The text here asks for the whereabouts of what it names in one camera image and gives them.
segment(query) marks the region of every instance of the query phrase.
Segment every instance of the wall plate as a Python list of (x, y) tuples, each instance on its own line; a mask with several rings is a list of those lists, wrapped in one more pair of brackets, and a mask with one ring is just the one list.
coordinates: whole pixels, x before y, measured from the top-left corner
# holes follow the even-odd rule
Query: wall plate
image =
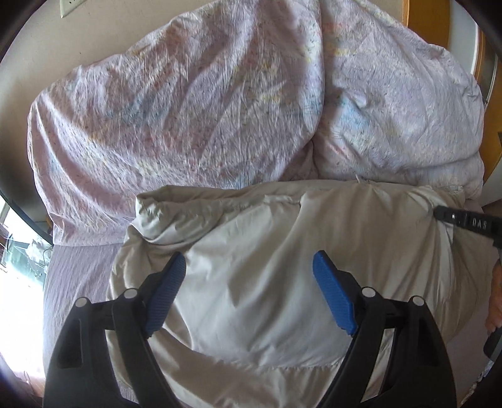
[(59, 0), (59, 8), (61, 9), (61, 18), (66, 17), (85, 0)]

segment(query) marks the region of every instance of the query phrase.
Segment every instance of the finger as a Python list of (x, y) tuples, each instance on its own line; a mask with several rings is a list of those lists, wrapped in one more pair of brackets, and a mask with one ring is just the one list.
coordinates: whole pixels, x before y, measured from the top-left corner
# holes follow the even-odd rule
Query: finger
[(491, 321), (489, 321), (488, 319), (486, 319), (486, 322), (484, 322), (484, 326), (486, 327), (486, 329), (490, 333), (493, 333), (496, 330), (495, 325)]
[(502, 315), (502, 296), (494, 297), (493, 300), (491, 301), (491, 304)]
[(490, 307), (487, 320), (496, 327), (502, 326), (502, 313), (495, 307)]
[(500, 310), (500, 299), (497, 297), (491, 296), (488, 301), (488, 316), (501, 319), (502, 320), (502, 311)]
[(502, 284), (492, 282), (490, 297), (492, 299), (502, 299)]
[(493, 267), (493, 271), (491, 273), (491, 285), (492, 287), (501, 287), (502, 286), (502, 266), (500, 265), (500, 260), (497, 261), (495, 266)]

